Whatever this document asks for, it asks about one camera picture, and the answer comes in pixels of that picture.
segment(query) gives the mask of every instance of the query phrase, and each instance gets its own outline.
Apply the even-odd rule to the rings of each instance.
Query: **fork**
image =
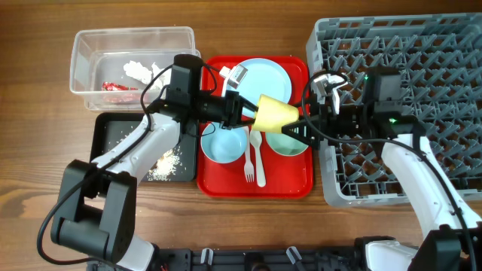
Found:
[[[246,177],[247,182],[255,181],[255,167],[251,162],[251,144],[249,143],[249,128],[247,126],[243,127],[244,132],[246,133],[246,138],[248,139],[248,144],[246,145],[246,149],[244,151],[244,155],[246,158],[246,163],[244,164],[244,176]]]

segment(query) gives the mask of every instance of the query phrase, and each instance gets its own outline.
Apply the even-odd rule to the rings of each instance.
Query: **wooden table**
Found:
[[[88,160],[97,114],[69,92],[75,33],[82,29],[190,26],[204,59],[216,55],[293,55],[317,19],[482,11],[481,1],[54,1],[0,7],[0,269],[79,269],[44,262],[38,227],[56,202],[66,165]],[[136,232],[162,248],[285,248],[351,245],[358,236],[389,235],[420,245],[409,205],[336,209],[316,185],[302,200],[210,199],[195,183],[142,184]],[[482,203],[470,202],[482,214]],[[51,244],[60,259],[81,255]]]

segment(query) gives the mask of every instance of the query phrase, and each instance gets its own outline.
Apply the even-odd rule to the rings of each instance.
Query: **dish rack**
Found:
[[[310,75],[320,69],[346,73],[350,83],[341,89],[341,104],[360,105],[369,67],[400,69],[404,114],[423,122],[434,155],[460,195],[481,199],[480,28],[482,14],[320,19],[307,42]],[[324,141],[319,158],[325,200],[332,206],[408,202],[370,145]]]

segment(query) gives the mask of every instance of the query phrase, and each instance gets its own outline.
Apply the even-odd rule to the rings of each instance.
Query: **yellow cup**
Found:
[[[281,133],[281,127],[294,123],[300,113],[294,106],[280,102],[266,95],[258,101],[258,112],[255,113],[255,124],[252,129],[262,132]]]

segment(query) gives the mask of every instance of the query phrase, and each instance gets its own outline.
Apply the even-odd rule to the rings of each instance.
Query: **bowl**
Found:
[[[277,154],[282,156],[297,156],[299,154],[302,154],[308,148],[308,145],[304,144],[303,142],[299,142],[298,140],[293,139],[292,137],[287,135],[266,132],[265,136],[266,142],[268,143],[270,148]]]
[[[232,163],[238,160],[244,154],[247,144],[248,139],[243,128],[221,129],[219,123],[206,126],[201,137],[203,153],[215,163]]]

